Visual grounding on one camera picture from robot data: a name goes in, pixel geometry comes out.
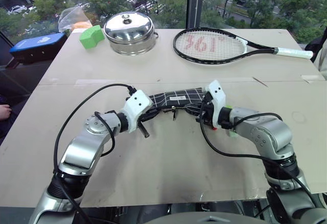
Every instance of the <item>racket strings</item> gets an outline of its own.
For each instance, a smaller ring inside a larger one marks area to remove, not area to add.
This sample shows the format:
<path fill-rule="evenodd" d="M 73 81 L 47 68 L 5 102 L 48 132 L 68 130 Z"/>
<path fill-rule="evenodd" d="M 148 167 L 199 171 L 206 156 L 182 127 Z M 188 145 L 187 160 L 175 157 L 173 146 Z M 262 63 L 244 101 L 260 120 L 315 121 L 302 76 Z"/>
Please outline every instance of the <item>racket strings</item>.
<path fill-rule="evenodd" d="M 176 39 L 176 48 L 187 56 L 203 60 L 229 59 L 246 51 L 240 40 L 210 31 L 184 33 Z"/>

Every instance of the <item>stainless steel pot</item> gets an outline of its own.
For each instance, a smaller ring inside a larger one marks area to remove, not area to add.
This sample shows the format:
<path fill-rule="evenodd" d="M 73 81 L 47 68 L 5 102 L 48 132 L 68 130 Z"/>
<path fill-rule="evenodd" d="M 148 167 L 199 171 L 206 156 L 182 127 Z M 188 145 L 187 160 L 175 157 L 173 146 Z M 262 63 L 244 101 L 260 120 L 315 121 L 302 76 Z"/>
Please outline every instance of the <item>stainless steel pot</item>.
<path fill-rule="evenodd" d="M 147 52 L 155 45 L 155 39 L 158 37 L 154 32 L 152 20 L 133 11 L 112 16 L 103 30 L 112 49 L 123 55 L 134 56 Z"/>

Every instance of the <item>pot lid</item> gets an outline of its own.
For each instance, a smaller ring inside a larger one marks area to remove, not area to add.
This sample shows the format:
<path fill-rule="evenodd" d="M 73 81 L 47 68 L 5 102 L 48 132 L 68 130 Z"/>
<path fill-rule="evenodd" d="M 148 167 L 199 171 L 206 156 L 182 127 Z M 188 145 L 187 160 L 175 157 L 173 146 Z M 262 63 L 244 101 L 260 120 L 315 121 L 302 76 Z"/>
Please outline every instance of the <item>pot lid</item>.
<path fill-rule="evenodd" d="M 112 16 L 104 25 L 109 40 L 116 43 L 136 43 L 154 31 L 152 20 L 139 12 L 127 11 Z"/>

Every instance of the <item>tennis racket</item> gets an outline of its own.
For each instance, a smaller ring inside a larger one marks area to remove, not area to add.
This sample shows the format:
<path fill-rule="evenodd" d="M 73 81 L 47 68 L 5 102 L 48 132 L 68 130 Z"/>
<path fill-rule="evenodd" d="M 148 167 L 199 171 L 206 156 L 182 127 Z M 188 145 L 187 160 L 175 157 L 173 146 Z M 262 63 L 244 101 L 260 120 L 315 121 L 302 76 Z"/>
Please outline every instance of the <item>tennis racket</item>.
<path fill-rule="evenodd" d="M 255 50 L 247 52 L 247 47 Z M 255 54 L 275 54 L 310 59 L 312 52 L 253 43 L 220 29 L 193 28 L 178 33 L 174 51 L 181 57 L 202 64 L 224 64 Z"/>

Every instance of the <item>blue box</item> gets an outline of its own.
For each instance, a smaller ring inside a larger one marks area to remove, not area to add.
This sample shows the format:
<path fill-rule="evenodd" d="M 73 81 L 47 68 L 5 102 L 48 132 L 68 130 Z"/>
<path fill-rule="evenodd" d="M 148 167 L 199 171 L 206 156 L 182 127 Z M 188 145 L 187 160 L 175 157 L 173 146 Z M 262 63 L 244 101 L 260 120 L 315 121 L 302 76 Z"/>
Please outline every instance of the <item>blue box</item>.
<path fill-rule="evenodd" d="M 24 39 L 15 44 L 9 52 L 17 62 L 23 64 L 53 60 L 66 39 L 66 35 L 61 33 Z"/>

